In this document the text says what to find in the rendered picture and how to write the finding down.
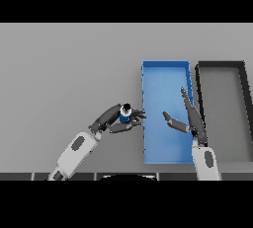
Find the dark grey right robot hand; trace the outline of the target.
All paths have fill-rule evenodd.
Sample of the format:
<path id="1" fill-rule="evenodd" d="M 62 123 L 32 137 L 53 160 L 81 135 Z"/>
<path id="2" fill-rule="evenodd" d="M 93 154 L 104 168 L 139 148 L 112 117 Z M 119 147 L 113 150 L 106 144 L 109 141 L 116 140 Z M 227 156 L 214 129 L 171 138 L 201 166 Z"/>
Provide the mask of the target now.
<path id="1" fill-rule="evenodd" d="M 187 92 L 184 88 L 181 88 L 182 98 L 184 100 L 185 108 L 188 114 L 188 124 L 185 124 L 182 121 L 179 121 L 169 115 L 167 112 L 163 112 L 163 116 L 167 121 L 169 127 L 179 130 L 184 133 L 191 132 L 192 136 L 198 140 L 199 146 L 208 146 L 208 136 L 207 131 L 204 126 L 204 122 L 201 118 L 198 110 L 191 105 L 190 99 L 187 95 Z"/>

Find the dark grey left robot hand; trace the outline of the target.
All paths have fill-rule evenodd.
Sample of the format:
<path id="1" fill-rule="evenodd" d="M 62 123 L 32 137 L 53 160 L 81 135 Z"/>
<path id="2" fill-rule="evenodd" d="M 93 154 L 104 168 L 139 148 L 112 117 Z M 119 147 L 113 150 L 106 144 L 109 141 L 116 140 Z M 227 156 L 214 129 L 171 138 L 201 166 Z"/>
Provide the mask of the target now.
<path id="1" fill-rule="evenodd" d="M 105 131 L 108 129 L 111 133 L 120 133 L 129 131 L 135 126 L 141 125 L 141 118 L 145 118 L 145 111 L 131 108 L 130 121 L 120 123 L 119 115 L 121 104 L 116 104 L 102 113 L 88 128 L 93 132 Z"/>

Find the blue pipe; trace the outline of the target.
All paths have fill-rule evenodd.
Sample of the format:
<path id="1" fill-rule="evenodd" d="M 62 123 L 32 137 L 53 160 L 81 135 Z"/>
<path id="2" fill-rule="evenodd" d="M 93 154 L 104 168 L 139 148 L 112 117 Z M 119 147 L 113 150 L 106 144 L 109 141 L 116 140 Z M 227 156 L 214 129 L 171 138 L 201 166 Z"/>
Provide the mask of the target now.
<path id="1" fill-rule="evenodd" d="M 131 115 L 131 105 L 129 103 L 124 103 L 120 108 L 120 123 L 127 123 L 130 121 Z"/>

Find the blue bin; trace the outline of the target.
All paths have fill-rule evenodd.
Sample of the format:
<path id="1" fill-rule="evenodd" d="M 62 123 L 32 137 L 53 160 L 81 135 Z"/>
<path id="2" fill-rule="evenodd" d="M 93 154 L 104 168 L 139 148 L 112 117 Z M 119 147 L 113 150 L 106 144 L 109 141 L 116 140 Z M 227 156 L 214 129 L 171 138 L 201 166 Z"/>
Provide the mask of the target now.
<path id="1" fill-rule="evenodd" d="M 184 88 L 194 103 L 190 62 L 188 60 L 143 60 L 142 108 L 144 164 L 192 164 L 192 134 L 168 126 L 163 112 L 188 124 L 182 98 Z"/>

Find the dark grey bin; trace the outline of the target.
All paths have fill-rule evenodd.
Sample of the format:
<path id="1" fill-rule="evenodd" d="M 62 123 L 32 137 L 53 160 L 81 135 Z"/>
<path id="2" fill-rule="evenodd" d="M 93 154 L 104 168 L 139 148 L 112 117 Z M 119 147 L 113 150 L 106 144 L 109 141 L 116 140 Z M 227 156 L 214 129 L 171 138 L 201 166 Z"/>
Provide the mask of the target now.
<path id="1" fill-rule="evenodd" d="M 218 162 L 253 162 L 253 104 L 244 61 L 199 61 L 200 113 Z"/>

